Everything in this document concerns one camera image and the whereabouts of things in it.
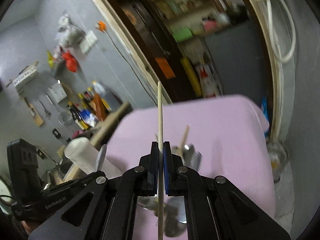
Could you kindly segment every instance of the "hanging red bag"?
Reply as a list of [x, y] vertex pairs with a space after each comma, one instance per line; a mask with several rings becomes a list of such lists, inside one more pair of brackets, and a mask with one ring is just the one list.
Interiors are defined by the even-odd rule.
[[78, 61], [75, 59], [74, 56], [72, 56], [72, 54], [70, 53], [69, 50], [67, 50], [67, 52], [62, 54], [62, 57], [64, 58], [64, 60], [66, 61], [66, 66], [68, 68], [68, 70], [70, 70], [71, 72], [76, 72], [78, 69]]

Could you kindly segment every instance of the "plastic bag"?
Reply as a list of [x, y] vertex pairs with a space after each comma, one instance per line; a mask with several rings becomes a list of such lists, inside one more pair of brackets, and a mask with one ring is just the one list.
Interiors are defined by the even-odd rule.
[[59, 29], [57, 39], [59, 40], [59, 45], [64, 48], [73, 47], [79, 44], [82, 40], [84, 33], [83, 31], [71, 24], [70, 15], [65, 13], [59, 19]]
[[78, 61], [75, 59], [74, 56], [72, 56], [72, 54], [70, 53], [69, 50], [67, 50], [67, 52], [62, 54], [63, 59], [66, 61], [66, 67], [68, 68], [68, 70], [70, 70], [71, 72], [76, 72], [78, 69]]
[[93, 115], [86, 109], [81, 111], [81, 117], [83, 118], [84, 122], [91, 127], [95, 127], [97, 122], [99, 121], [95, 115]]
[[53, 68], [54, 59], [53, 59], [50, 51], [48, 51], [48, 50], [47, 50], [47, 56], [48, 56], [48, 64], [49, 64], [50, 68]]

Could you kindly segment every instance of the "shelf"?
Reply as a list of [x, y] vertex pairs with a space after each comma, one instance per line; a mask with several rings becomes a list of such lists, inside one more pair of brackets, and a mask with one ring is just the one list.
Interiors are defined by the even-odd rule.
[[212, 3], [210, 1], [207, 1], [207, 2], [205, 2], [204, 4], [202, 4], [202, 5], [198, 6], [198, 7], [192, 8], [192, 9], [186, 11], [186, 12], [182, 12], [181, 14], [176, 15], [174, 18], [171, 18], [169, 20], [165, 19], [164, 23], [165, 24], [172, 24], [172, 23], [174, 23], [174, 22], [176, 22], [176, 21], [178, 21], [178, 20], [180, 20], [180, 19], [182, 19], [182, 18], [184, 18], [184, 17], [186, 17], [188, 15], [191, 15], [191, 14], [193, 14], [195, 12], [198, 12], [198, 11], [210, 8], [210, 7], [214, 7], [214, 6], [212, 5]]
[[182, 44], [182, 43], [185, 43], [186, 41], [191, 41], [191, 40], [195, 40], [195, 39], [199, 39], [199, 38], [204, 38], [206, 36], [209, 36], [211, 34], [214, 34], [214, 33], [217, 33], [217, 32], [220, 32], [220, 31], [223, 31], [225, 29], [227, 29], [228, 27], [230, 27], [231, 25], [227, 24], [227, 25], [223, 25], [223, 26], [219, 26], [217, 28], [215, 28], [214, 30], [212, 31], [208, 31], [208, 32], [205, 32], [205, 33], [201, 33], [201, 34], [198, 34], [198, 35], [194, 35], [192, 36], [191, 38], [189, 39], [186, 39], [184, 41], [179, 41], [177, 42], [177, 44]]

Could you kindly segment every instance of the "pink cloth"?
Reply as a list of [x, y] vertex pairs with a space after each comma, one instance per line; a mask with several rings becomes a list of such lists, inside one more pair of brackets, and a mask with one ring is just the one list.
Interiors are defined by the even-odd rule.
[[[248, 98], [225, 96], [163, 107], [164, 141], [179, 145], [186, 125], [187, 144], [202, 154], [199, 174], [223, 175], [270, 217], [275, 214], [275, 192], [264, 131], [268, 121]], [[135, 167], [149, 154], [158, 134], [157, 108], [136, 110], [116, 129], [106, 158], [121, 171]], [[137, 207], [134, 239], [157, 239], [157, 217]], [[187, 239], [187, 232], [177, 237]]]

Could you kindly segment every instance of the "wooden cutting board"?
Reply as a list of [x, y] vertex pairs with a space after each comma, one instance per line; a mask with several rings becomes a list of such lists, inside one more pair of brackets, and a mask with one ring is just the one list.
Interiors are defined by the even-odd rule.
[[30, 104], [30, 103], [29, 103], [29, 107], [30, 107], [31, 109], [33, 109], [33, 111], [36, 113], [36, 116], [35, 116], [35, 117], [33, 117], [31, 113], [30, 113], [30, 115], [31, 115], [31, 117], [33, 118], [33, 120], [35, 121], [36, 125], [40, 127], [41, 125], [44, 124], [43, 119], [42, 119], [41, 116], [38, 114], [38, 112], [37, 112], [37, 110], [35, 109], [35, 107], [33, 106], [33, 104]]

